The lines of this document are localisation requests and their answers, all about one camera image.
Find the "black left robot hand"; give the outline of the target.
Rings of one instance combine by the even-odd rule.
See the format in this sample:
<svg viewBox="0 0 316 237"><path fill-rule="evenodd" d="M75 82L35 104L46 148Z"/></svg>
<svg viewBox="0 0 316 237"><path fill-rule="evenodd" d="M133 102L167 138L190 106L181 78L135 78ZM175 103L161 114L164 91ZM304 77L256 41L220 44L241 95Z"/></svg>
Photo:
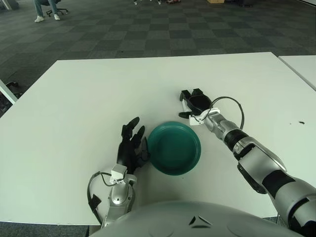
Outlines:
<svg viewBox="0 0 316 237"><path fill-rule="evenodd" d="M118 147L117 163L127 167L128 174L144 166L150 160L148 141L145 133L145 126L141 126L137 133L133 129L139 123L140 118L135 117L128 124L122 126L122 141Z"/></svg>

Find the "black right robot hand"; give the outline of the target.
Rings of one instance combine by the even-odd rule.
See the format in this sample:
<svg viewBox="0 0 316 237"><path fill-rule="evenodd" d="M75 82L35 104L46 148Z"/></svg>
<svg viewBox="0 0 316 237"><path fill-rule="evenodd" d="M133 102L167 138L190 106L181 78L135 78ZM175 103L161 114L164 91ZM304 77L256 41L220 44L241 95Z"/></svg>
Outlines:
<svg viewBox="0 0 316 237"><path fill-rule="evenodd" d="M189 116L200 116L211 107L211 100L199 88L193 89L192 93L182 90L179 100L183 102L184 111L178 116L184 119L189 119Z"/></svg>

